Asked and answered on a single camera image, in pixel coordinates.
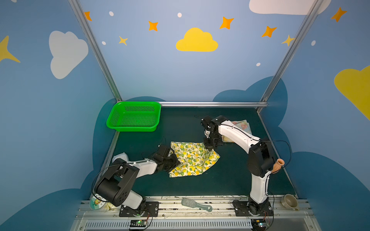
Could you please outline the green lemon print skirt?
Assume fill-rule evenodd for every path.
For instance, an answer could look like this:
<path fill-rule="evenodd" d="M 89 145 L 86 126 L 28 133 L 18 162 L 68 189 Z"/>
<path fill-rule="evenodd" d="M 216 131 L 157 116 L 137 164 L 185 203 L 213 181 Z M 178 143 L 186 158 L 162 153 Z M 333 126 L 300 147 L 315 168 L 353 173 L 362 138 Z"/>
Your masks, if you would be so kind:
<path fill-rule="evenodd" d="M 169 172 L 170 178 L 201 175 L 220 158 L 214 149 L 207 149 L 204 143 L 172 141 L 171 148 L 180 164 Z"/>

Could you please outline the pastel floral skirt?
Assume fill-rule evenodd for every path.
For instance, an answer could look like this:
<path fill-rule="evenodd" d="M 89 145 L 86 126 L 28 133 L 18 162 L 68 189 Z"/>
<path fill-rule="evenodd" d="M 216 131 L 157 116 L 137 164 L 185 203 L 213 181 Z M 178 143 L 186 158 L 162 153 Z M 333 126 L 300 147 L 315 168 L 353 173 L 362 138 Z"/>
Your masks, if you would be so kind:
<path fill-rule="evenodd" d="M 250 124 L 247 122 L 247 120 L 232 121 L 231 123 L 234 124 L 239 129 L 241 129 L 241 130 L 243 130 L 243 131 L 245 131 L 249 134 L 252 134 Z M 222 136 L 222 141 L 226 142 L 226 143 L 233 143 L 234 142 L 226 136 Z"/>

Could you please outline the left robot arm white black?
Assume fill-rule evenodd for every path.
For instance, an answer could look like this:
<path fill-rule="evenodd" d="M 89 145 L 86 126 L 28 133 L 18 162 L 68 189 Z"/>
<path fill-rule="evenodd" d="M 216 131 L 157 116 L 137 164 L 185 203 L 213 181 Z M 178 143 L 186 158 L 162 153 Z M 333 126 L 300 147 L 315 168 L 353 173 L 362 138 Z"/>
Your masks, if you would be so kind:
<path fill-rule="evenodd" d="M 142 210 L 145 198 L 133 191 L 136 179 L 161 171 L 170 172 L 180 164 L 174 153 L 167 157 L 155 154 L 154 157 L 141 161 L 130 161 L 123 153 L 114 158 L 112 165 L 96 180 L 92 193 L 116 207 L 123 205 Z"/>

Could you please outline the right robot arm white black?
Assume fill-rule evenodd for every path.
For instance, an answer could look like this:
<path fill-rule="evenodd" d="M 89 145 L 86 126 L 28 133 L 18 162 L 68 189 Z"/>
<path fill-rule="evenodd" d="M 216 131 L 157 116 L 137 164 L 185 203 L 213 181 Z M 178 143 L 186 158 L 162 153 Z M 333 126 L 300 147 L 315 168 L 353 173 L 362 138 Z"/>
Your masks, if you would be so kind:
<path fill-rule="evenodd" d="M 224 116 L 201 119 L 205 129 L 203 139 L 206 149 L 213 150 L 223 144 L 223 137 L 229 138 L 248 154 L 247 167 L 251 173 L 250 207 L 259 209 L 268 203 L 268 182 L 270 175 L 279 172 L 288 163 L 276 158 L 269 139 L 261 139 L 238 128 Z"/>

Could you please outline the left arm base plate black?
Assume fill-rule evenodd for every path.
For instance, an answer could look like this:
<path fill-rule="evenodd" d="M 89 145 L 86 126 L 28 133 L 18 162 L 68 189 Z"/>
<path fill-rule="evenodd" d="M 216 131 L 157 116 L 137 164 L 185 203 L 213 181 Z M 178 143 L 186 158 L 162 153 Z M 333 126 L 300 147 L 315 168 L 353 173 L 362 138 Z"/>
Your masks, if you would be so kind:
<path fill-rule="evenodd" d="M 119 217 L 157 217 L 158 211 L 159 202 L 143 201 L 137 209 L 122 205 L 119 211 Z"/>

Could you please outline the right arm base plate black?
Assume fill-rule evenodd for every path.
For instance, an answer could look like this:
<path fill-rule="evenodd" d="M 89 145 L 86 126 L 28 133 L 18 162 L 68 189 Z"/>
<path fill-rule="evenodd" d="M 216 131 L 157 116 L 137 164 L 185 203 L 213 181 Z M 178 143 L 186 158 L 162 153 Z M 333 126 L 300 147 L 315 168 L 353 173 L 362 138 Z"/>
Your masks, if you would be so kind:
<path fill-rule="evenodd" d="M 237 217 L 247 217 L 247 216 L 273 216 L 274 211 L 271 204 L 268 200 L 264 201 L 261 204 L 258 204 L 254 201 L 240 201 L 234 200 L 232 205 L 235 210 L 235 214 Z"/>

